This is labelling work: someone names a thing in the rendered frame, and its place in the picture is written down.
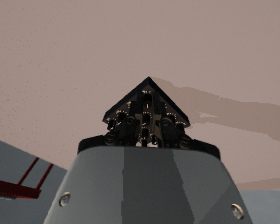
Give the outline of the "black knob box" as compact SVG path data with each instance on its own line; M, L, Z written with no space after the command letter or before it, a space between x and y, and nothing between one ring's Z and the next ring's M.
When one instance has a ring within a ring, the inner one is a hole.
M153 145L157 145L156 135L154 135L151 130L151 106L152 94L154 91L159 91L160 102L165 102L167 117L172 119L175 127L185 133L184 129L191 126L186 114L150 77L147 77L105 113L102 121L108 124L107 129L109 131L122 124L124 118L129 116L131 101L137 101L138 91L144 92L144 99L142 131L140 131L140 134L137 135L136 144L139 142L142 144L142 147L147 147L147 144L152 142Z

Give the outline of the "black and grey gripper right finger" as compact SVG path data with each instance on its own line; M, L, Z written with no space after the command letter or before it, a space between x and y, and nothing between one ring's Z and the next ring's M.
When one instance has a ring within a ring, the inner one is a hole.
M159 91L152 94L151 130L156 135L158 147L204 151L221 160L220 151L215 145L193 140L174 126L172 119L167 117L165 102L160 102Z

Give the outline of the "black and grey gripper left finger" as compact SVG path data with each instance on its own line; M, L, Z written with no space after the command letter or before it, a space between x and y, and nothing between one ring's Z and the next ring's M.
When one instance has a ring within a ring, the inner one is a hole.
M105 135L81 140L77 155L86 148L98 145L136 146L137 135L142 131L143 125L143 99L144 92L138 91L137 101L131 101L129 116L124 118L123 123Z

